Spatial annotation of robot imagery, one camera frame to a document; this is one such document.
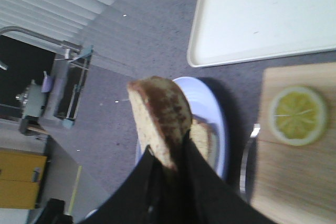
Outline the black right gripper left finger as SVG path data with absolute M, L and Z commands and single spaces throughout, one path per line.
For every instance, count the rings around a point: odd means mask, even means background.
M 150 146 L 120 188 L 81 223 L 160 223 L 164 174 Z

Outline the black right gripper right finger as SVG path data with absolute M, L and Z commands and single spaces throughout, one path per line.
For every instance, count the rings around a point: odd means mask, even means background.
M 202 158 L 190 138 L 181 138 L 173 198 L 174 223 L 274 223 L 243 201 Z

